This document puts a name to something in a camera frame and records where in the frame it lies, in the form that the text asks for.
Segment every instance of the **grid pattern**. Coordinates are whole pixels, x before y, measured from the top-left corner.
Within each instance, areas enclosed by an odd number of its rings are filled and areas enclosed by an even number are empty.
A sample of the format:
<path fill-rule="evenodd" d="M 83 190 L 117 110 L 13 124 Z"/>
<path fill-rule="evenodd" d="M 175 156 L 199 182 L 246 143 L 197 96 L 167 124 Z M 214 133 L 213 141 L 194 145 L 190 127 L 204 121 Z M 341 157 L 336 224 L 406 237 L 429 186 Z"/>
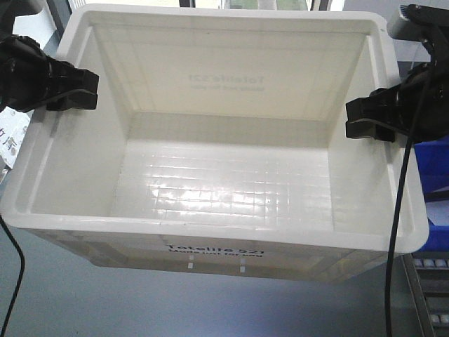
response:
<path fill-rule="evenodd" d="M 111 216 L 331 230 L 325 134 L 310 121 L 136 114 Z"/>

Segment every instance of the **black wire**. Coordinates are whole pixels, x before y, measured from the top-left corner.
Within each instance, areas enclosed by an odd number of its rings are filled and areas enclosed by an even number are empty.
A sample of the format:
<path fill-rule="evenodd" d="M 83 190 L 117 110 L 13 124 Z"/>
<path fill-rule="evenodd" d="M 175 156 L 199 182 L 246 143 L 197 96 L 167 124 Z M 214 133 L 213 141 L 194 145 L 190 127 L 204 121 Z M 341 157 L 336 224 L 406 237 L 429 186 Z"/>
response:
<path fill-rule="evenodd" d="M 6 235 L 10 239 L 11 243 L 13 244 L 15 250 L 18 252 L 19 257 L 20 257 L 19 277 L 17 278 L 17 282 L 15 284 L 15 288 L 14 288 L 14 292 L 13 292 L 13 297 L 11 298 L 11 301 L 9 303 L 8 312 L 6 313 L 5 320 L 4 320 L 3 326 L 1 328 L 0 337 L 4 337 L 5 332 L 6 332 L 6 327 L 8 326 L 9 317 L 11 316 L 11 313 L 13 311 L 15 299 L 17 298 L 17 294 L 19 292 L 20 285 L 22 283 L 23 272 L 25 271 L 25 257 L 23 256 L 23 252 L 22 252 L 22 249 L 20 248 L 19 244 L 14 239 L 14 236 L 11 234 L 8 227 L 6 226 L 6 223 L 3 220 L 3 218 L 1 217 L 1 214 L 0 214 L 0 225 L 3 228 L 3 230 L 5 231 Z"/>
<path fill-rule="evenodd" d="M 404 150 L 404 157 L 402 160 L 401 174 L 399 175 L 399 183 L 398 183 L 398 192 L 396 195 L 396 203 L 394 205 L 394 216 L 393 216 L 393 224 L 391 226 L 391 236 L 390 243 L 388 248 L 388 258 L 387 258 L 387 269 L 385 272 L 385 298 L 384 298 L 384 306 L 385 306 L 385 328 L 387 331 L 387 337 L 392 337 L 393 332 L 391 328 L 391 275 L 393 272 L 393 261 L 394 261 L 394 249 L 396 245 L 396 236 L 398 234 L 398 224 L 399 224 L 399 213 L 401 212 L 402 205 L 402 196 L 404 192 L 404 185 L 406 183 L 406 174 L 408 167 L 408 160 L 410 158 L 410 151 L 413 145 L 413 134 L 415 133 L 415 129 L 417 126 L 417 121 L 420 118 L 422 106 L 424 104 L 424 99 L 429 90 L 431 78 L 433 77 L 435 69 L 435 61 L 434 57 L 431 57 L 431 62 L 429 65 L 429 71 L 424 83 L 424 87 L 422 88 L 420 100 L 418 101 L 418 105 L 416 107 L 415 115 L 413 116 L 412 126 L 410 127 L 410 133 L 407 138 L 406 148 Z"/>

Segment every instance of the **plastic storage bin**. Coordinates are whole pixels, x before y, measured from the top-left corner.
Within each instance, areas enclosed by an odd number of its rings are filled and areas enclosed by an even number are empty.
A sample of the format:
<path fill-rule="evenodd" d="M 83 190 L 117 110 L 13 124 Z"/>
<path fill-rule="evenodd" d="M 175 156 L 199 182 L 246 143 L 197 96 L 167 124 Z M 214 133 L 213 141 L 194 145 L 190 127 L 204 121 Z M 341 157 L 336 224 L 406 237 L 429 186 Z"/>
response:
<path fill-rule="evenodd" d="M 423 192 L 426 194 L 448 190 L 449 137 L 416 144 L 415 151 Z M 420 251 L 449 251 L 448 200 L 449 198 L 427 201 L 429 238 Z"/>
<path fill-rule="evenodd" d="M 96 111 L 37 111 L 6 222 L 110 267 L 339 281 L 386 259 L 398 143 L 344 103 L 397 83 L 369 13 L 86 6 L 58 58 Z M 397 251 L 428 235 L 412 154 Z"/>

